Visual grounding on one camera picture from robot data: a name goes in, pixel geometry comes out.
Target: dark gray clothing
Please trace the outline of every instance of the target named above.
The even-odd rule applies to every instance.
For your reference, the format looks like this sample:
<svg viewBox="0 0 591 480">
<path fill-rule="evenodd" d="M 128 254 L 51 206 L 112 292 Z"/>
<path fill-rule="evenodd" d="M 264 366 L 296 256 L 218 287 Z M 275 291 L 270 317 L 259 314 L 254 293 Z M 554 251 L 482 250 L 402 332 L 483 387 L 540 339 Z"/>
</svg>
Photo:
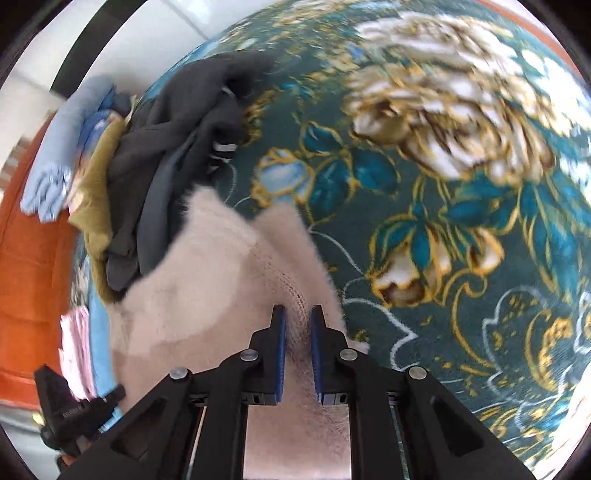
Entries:
<svg viewBox="0 0 591 480">
<path fill-rule="evenodd" d="M 173 176 L 178 171 L 187 150 L 193 145 L 197 131 L 185 143 L 160 163 L 148 190 L 138 224 L 138 263 L 141 275 L 156 268 L 171 241 L 168 232 L 168 200 L 173 193 Z"/>
<path fill-rule="evenodd" d="M 123 118 L 129 115 L 131 111 L 131 99 L 127 93 L 117 93 L 113 97 L 113 103 L 111 104 L 111 110 L 115 110 Z"/>
<path fill-rule="evenodd" d="M 252 97 L 256 81 L 271 65 L 272 58 L 257 51 L 224 53 L 195 61 L 180 68 L 156 98 L 134 113 L 108 170 L 113 240 L 107 250 L 107 281 L 112 289 L 124 291 L 140 275 L 138 222 L 163 159 L 170 158 L 197 131 L 182 161 L 171 160 L 175 166 L 166 174 L 172 184 L 166 202 L 172 218 L 169 223 L 176 227 L 150 226 L 152 230 L 164 228 L 170 240 L 179 228 L 174 219 L 178 219 L 183 195 L 208 171 L 212 141 L 224 143 L 225 137 L 232 140 L 230 143 L 242 140 L 244 99 Z M 163 176 L 158 176 L 158 183 L 164 181 Z M 166 190 L 162 186 L 154 188 Z"/>
</svg>

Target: black gripper frame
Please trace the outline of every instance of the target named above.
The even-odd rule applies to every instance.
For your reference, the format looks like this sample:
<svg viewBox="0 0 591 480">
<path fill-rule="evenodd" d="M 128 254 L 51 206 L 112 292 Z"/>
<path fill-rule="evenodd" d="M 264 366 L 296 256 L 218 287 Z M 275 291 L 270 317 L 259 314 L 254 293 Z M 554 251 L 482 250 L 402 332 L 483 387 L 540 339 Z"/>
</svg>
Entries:
<svg viewBox="0 0 591 480">
<path fill-rule="evenodd" d="M 281 401 L 283 306 L 249 349 L 257 355 L 238 352 L 205 372 L 171 371 L 59 480 L 241 480 L 248 406 Z"/>
<path fill-rule="evenodd" d="M 322 307 L 312 308 L 310 321 L 319 400 L 349 405 L 352 480 L 403 480 L 401 451 L 411 480 L 535 480 L 425 369 L 383 368 L 357 351 L 341 356 L 345 336 L 327 328 Z"/>
</svg>

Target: orange cushion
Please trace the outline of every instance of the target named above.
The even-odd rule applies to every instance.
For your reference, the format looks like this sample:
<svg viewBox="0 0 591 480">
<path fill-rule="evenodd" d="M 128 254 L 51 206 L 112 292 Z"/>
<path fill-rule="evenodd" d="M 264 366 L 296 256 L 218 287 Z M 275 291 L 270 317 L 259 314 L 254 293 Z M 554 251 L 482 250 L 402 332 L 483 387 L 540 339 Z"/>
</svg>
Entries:
<svg viewBox="0 0 591 480">
<path fill-rule="evenodd" d="M 19 202 L 51 117 L 41 127 L 0 203 L 0 401 L 38 408 L 33 372 L 60 371 L 60 315 L 68 311 L 76 229 L 67 212 L 41 224 Z"/>
</svg>

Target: black clamp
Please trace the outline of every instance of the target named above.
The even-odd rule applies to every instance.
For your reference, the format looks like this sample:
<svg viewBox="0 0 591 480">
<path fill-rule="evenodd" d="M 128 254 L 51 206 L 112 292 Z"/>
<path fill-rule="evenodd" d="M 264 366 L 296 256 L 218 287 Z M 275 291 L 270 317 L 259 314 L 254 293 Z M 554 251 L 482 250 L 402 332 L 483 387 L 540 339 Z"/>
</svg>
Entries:
<svg viewBox="0 0 591 480">
<path fill-rule="evenodd" d="M 43 442 L 54 450 L 78 457 L 100 435 L 99 429 L 113 416 L 115 407 L 125 398 L 125 389 L 117 385 L 104 397 L 77 400 L 65 378 L 43 365 L 34 373 L 45 426 Z"/>
<path fill-rule="evenodd" d="M 349 406 L 353 480 L 402 480 L 403 456 L 411 480 L 534 480 L 424 368 L 394 371 L 348 348 L 320 306 L 310 321 L 317 397 Z M 284 359 L 276 305 L 248 349 L 198 374 L 171 370 L 60 480 L 241 480 L 248 407 L 281 401 Z"/>
</svg>

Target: white wall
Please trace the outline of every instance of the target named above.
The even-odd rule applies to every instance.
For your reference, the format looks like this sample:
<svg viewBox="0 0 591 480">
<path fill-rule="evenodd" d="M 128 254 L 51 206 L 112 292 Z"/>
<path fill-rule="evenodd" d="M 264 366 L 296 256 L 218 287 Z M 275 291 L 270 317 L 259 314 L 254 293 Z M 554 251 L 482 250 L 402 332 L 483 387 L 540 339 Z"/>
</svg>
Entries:
<svg viewBox="0 0 591 480">
<path fill-rule="evenodd" d="M 148 0 L 113 35 L 86 77 L 107 73 L 119 90 L 144 93 L 205 40 L 167 4 Z"/>
<path fill-rule="evenodd" d="M 278 0 L 164 0 L 176 7 L 208 38 Z"/>
<path fill-rule="evenodd" d="M 72 45 L 105 1 L 73 0 L 33 38 L 13 72 L 49 90 Z"/>
<path fill-rule="evenodd" d="M 0 89 L 0 168 L 21 139 L 32 139 L 64 99 L 12 71 Z"/>
</svg>

